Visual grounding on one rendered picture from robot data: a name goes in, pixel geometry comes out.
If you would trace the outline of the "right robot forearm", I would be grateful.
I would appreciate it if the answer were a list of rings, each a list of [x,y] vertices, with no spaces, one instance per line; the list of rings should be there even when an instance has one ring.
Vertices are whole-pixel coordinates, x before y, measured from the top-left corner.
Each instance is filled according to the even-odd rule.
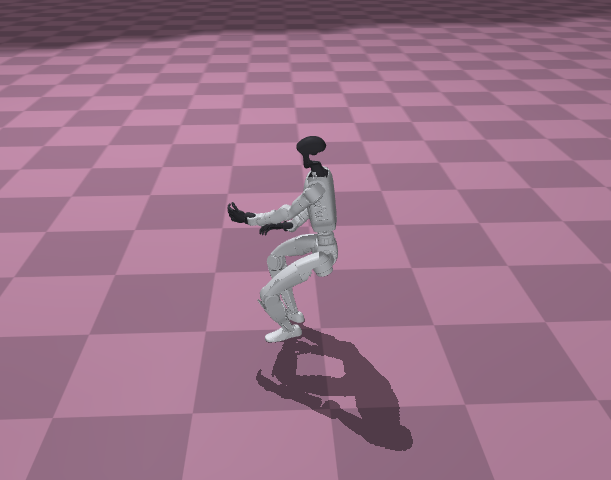
[[[287,229],[289,232],[295,232],[298,227],[302,226],[309,219],[307,208],[295,216],[292,220],[288,222],[293,223],[293,228]]]

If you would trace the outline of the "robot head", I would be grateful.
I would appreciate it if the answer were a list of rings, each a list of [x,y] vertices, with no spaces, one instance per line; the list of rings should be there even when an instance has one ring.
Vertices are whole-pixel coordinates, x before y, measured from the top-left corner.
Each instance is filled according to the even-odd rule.
[[[312,161],[309,155],[316,155],[326,148],[325,141],[318,136],[308,136],[300,140],[296,145],[297,150],[303,155],[304,168],[311,168],[311,172],[316,172],[317,177],[327,177],[328,170],[325,169],[320,161]],[[309,177],[313,177],[312,173]],[[314,176],[315,177],[315,176]]]

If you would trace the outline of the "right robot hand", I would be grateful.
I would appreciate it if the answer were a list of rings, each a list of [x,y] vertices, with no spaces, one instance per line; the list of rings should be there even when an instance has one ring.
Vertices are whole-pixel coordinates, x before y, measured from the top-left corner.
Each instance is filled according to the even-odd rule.
[[[273,223],[272,223],[272,224],[268,224],[268,225],[262,226],[262,227],[260,228],[260,230],[259,230],[259,233],[260,233],[260,235],[261,235],[261,234],[263,235],[263,234],[264,234],[264,232],[265,232],[265,236],[266,236],[266,235],[267,235],[267,232],[268,232],[269,230],[273,230],[273,229],[283,229],[284,231],[288,231],[287,229],[291,229],[291,228],[293,228],[293,223],[292,223],[292,222],[287,222],[287,221],[284,221],[283,223],[278,223],[278,224],[273,224]]]

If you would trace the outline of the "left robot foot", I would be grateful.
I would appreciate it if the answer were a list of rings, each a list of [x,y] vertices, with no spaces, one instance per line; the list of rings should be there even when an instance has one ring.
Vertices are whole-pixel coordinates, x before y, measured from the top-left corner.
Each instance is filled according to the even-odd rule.
[[[288,338],[297,337],[297,336],[302,335],[302,330],[299,325],[295,324],[295,325],[292,325],[292,327],[294,328],[294,330],[291,332],[286,332],[286,330],[289,331],[289,329],[286,328],[285,330],[284,328],[281,327],[280,329],[274,332],[268,333],[265,336],[265,340],[267,342],[278,342],[278,341],[286,340]]]

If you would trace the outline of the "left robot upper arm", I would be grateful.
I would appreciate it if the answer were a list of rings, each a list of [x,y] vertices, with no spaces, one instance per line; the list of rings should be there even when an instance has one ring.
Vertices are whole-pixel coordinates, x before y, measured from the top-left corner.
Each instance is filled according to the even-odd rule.
[[[309,207],[312,204],[315,204],[317,201],[319,201],[323,197],[324,193],[325,193],[325,189],[320,183],[311,184],[310,186],[308,186],[303,191],[303,193],[292,202],[291,206],[285,204],[280,207],[280,208],[285,209],[288,212],[288,218],[284,221],[293,219],[295,216],[297,216],[307,207]]]

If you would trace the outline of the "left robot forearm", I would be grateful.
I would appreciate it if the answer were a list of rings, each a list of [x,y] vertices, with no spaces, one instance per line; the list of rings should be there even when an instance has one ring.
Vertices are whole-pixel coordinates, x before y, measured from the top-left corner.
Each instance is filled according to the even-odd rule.
[[[256,216],[253,218],[247,217],[247,221],[250,226],[265,226],[272,223],[281,223],[287,218],[288,212],[285,209],[280,208],[278,210],[271,210],[270,212],[256,214]]]

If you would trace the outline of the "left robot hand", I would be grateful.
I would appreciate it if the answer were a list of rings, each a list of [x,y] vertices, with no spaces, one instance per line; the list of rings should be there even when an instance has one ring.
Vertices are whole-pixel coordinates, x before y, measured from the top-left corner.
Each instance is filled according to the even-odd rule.
[[[238,222],[238,223],[243,223],[244,222],[245,224],[248,224],[247,217],[253,218],[253,217],[256,216],[256,214],[254,214],[254,213],[250,213],[250,212],[244,213],[243,211],[239,210],[235,206],[234,202],[232,202],[232,206],[233,206],[233,208],[235,210],[232,209],[230,206],[231,206],[231,204],[228,205],[228,213],[229,213],[229,217],[234,222]]]

